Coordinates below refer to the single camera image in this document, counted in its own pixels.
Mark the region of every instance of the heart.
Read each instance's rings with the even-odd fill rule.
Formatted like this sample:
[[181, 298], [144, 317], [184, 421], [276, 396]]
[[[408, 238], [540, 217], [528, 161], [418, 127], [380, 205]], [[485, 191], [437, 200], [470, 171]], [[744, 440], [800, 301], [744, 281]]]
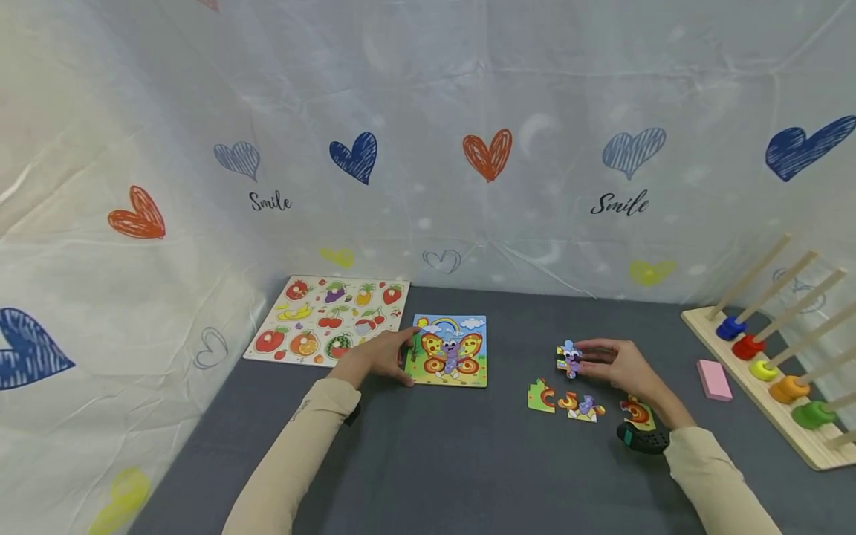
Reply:
[[217, 0], [196, 0], [196, 1], [201, 3], [202, 5], [206, 6], [207, 8], [213, 9], [213, 10], [217, 11], [218, 13], [220, 13], [220, 4], [217, 2]]
[[339, 264], [341, 267], [348, 269], [354, 265], [354, 251], [350, 249], [321, 249], [318, 251], [325, 259], [328, 259], [333, 264]]
[[166, 226], [152, 197], [142, 187], [131, 186], [130, 198], [134, 211], [113, 210], [107, 215], [107, 223], [125, 236], [162, 240], [166, 236]]
[[377, 139], [371, 132], [363, 132], [354, 140], [350, 151], [345, 145], [333, 141], [330, 143], [330, 157], [343, 171], [368, 185], [377, 159]]
[[226, 169], [249, 176], [258, 182], [256, 171], [259, 170], [262, 157], [256, 147], [246, 141], [238, 141], [232, 145], [232, 148], [226, 145], [214, 145], [214, 156]]
[[634, 260], [627, 269], [630, 278], [639, 286], [657, 286], [663, 282], [669, 274], [678, 267], [676, 262], [664, 260], [651, 265], [644, 260]]
[[152, 482], [137, 467], [123, 470], [113, 479], [108, 503], [89, 526], [89, 535], [110, 535], [128, 523], [146, 504]]
[[[229, 345], [226, 339], [220, 334], [220, 331], [213, 327], [205, 327], [202, 330], [202, 345], [205, 349], [196, 353], [196, 358], [193, 359], [193, 365], [200, 370], [207, 370], [220, 364], [229, 356]], [[208, 343], [207, 338], [214, 339], [214, 348]]]
[[36, 383], [74, 368], [38, 321], [17, 308], [0, 308], [0, 333], [11, 349], [0, 350], [0, 390]]
[[790, 181], [841, 143], [856, 128], [856, 116], [844, 116], [821, 128], [808, 139], [802, 128], [785, 128], [767, 145], [767, 167], [782, 181]]
[[446, 275], [452, 273], [461, 265], [461, 254], [453, 249], [443, 251], [443, 256], [431, 251], [422, 253], [422, 259], [432, 268]]
[[627, 132], [617, 134], [603, 148], [603, 165], [624, 173], [628, 180], [633, 173], [666, 144], [666, 131], [648, 128], [635, 138]]
[[[782, 278], [782, 275], [785, 274], [785, 271], [787, 271], [785, 268], [779, 268], [778, 270], [774, 271], [773, 272], [773, 282], [778, 281], [780, 278]], [[800, 295], [802, 292], [811, 292], [814, 288], [815, 287], [812, 286], [811, 284], [805, 284], [804, 282], [802, 282], [800, 279], [798, 279], [796, 277], [794, 277], [794, 281], [791, 282], [791, 292], [794, 293], [794, 299], [796, 299], [796, 300], [800, 300], [803, 298], [803, 295]], [[817, 299], [814, 300], [813, 303], [810, 303], [806, 308], [800, 310], [800, 314], [807, 314], [809, 312], [816, 312], [816, 311], [820, 310], [821, 308], [823, 308], [825, 305], [826, 305], [826, 294], [820, 294], [817, 297]]]
[[511, 155], [511, 131], [503, 128], [490, 142], [490, 149], [477, 135], [464, 138], [464, 156], [488, 183], [493, 182], [505, 169], [508, 156]]

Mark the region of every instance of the hand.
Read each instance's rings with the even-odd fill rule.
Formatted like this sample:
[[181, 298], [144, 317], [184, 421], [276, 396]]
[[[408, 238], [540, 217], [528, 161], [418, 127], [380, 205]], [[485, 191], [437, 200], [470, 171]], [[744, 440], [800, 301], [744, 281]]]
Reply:
[[672, 431], [696, 425], [678, 396], [648, 365], [633, 342], [595, 338], [576, 342], [574, 347], [583, 352], [581, 375], [609, 381], [650, 404]]
[[576, 342], [574, 347], [583, 352], [582, 375], [609, 381], [642, 401], [668, 390], [636, 344], [629, 340], [595, 338]]
[[368, 373], [397, 379], [407, 387], [413, 386], [413, 379], [399, 366], [402, 362], [402, 345], [412, 346], [413, 335], [419, 327], [392, 332], [385, 330], [379, 335], [355, 348], [349, 349], [327, 377], [341, 379], [358, 389]]

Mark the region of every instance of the yellow heart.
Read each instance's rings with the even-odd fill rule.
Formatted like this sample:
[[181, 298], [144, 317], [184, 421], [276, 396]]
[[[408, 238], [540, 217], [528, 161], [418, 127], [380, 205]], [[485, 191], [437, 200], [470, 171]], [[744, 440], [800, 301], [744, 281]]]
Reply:
[[143, 508], [151, 487], [152, 482], [139, 468], [122, 471], [110, 487], [112, 502], [95, 517], [89, 526], [89, 535], [110, 535], [124, 526]]
[[666, 280], [666, 277], [678, 267], [677, 262], [664, 260], [657, 264], [651, 265], [644, 260], [634, 260], [627, 268], [627, 273], [633, 282], [639, 286], [657, 286], [660, 282]]
[[321, 249], [318, 252], [321, 253], [321, 256], [325, 259], [328, 259], [333, 264], [339, 264], [345, 269], [354, 265], [354, 251], [351, 251], [350, 249], [339, 249], [338, 251], [333, 251], [332, 249]]

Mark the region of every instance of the beige sleeve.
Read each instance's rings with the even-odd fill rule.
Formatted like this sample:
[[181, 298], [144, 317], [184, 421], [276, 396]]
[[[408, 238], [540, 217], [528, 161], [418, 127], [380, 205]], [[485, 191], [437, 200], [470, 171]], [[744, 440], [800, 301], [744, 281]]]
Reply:
[[360, 393], [339, 379], [321, 379], [250, 476], [226, 519], [223, 535], [288, 535], [300, 500]]
[[710, 431], [673, 431], [664, 454], [708, 535], [782, 535]]

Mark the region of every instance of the white fabric backdrop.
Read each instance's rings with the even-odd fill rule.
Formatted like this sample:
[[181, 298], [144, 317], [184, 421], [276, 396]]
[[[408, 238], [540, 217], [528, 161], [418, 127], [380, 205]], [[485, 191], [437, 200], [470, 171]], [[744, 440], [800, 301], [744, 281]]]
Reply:
[[[776, 314], [854, 271], [851, 4], [6, 3], [0, 532], [127, 530], [288, 273], [705, 302], [790, 230], [764, 284], [808, 247], [823, 259]], [[786, 128], [809, 139], [788, 148]], [[503, 129], [507, 162], [480, 174], [465, 137]], [[771, 141], [817, 161], [771, 167]], [[108, 218], [132, 186], [147, 215]], [[593, 213], [643, 192], [631, 216]], [[36, 353], [53, 360], [22, 372]], [[848, 384], [852, 367], [823, 389]]]

